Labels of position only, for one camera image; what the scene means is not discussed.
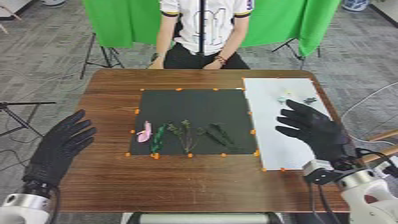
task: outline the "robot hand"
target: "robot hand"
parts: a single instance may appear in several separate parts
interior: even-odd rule
[[[26,169],[24,181],[42,181],[59,186],[74,158],[95,141],[97,128],[91,120],[82,120],[86,111],[81,110],[56,125],[43,138],[31,164]]]
[[[310,106],[292,100],[287,105],[294,110],[283,109],[285,117],[278,117],[278,121],[290,127],[278,126],[276,129],[308,143],[317,159],[333,162],[345,156],[344,145],[349,143],[349,137],[344,128]]]

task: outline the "gray floor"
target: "gray floor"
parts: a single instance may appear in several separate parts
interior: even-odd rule
[[[91,67],[88,78],[81,81],[79,71],[91,37],[91,25],[81,2],[70,0],[59,9],[49,9],[38,2],[22,15],[24,21],[2,22],[11,34],[0,33],[0,101],[58,101],[58,106],[42,107],[33,122],[43,133],[75,110],[93,72],[98,69]],[[340,114],[367,95],[398,81],[397,43],[398,29],[376,11],[370,9],[363,13],[349,13],[340,10],[322,43],[322,58],[312,56],[305,68],[317,74]],[[289,49],[271,53],[276,46],[278,44],[241,50],[251,67],[299,69],[299,61]],[[134,49],[122,49],[122,60],[129,68],[146,68],[154,52],[155,47],[145,44],[136,44]],[[98,60],[98,49],[93,55]],[[395,86],[349,113],[345,125],[353,135],[361,139],[395,129],[397,100]],[[13,107],[22,116],[27,116],[31,109],[31,107]],[[0,131],[17,126],[4,113],[0,113],[0,123]],[[33,133],[20,131],[13,136],[0,138],[0,150],[15,149],[22,159],[27,159],[38,145],[34,139]],[[383,149],[388,144],[358,142],[358,146]],[[0,169],[15,163],[15,156],[2,153]],[[22,186],[22,172],[22,166],[0,172],[0,200]],[[120,215],[65,214],[61,219],[63,224],[118,223]]]

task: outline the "orange tape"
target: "orange tape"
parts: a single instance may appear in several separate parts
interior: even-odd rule
[[[260,157],[260,150],[257,150],[257,152],[253,153],[253,155],[255,155],[257,157]]]

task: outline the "black mat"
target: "black mat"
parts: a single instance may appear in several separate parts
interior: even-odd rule
[[[221,124],[223,129],[241,147],[232,152],[212,139],[203,136],[194,154],[249,154],[257,151],[257,138],[251,134],[253,122],[249,106],[242,90],[146,90],[143,93],[141,113],[136,119],[136,132],[145,130],[145,122],[154,124],[154,132],[164,123],[173,122],[178,127],[189,120],[193,128],[207,128],[212,123]],[[138,134],[132,138],[132,154],[150,154],[152,140],[138,142]],[[180,139],[168,131],[164,136],[162,155],[184,154]]]

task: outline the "wooden table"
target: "wooden table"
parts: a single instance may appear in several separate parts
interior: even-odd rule
[[[242,88],[242,77],[312,78],[306,71],[100,70],[81,101],[98,127],[97,142],[75,159],[63,182],[63,212],[308,212],[301,171],[262,172],[253,155],[125,157],[141,89]],[[335,185],[326,187],[337,211],[347,204]],[[321,201],[317,209],[324,211]]]

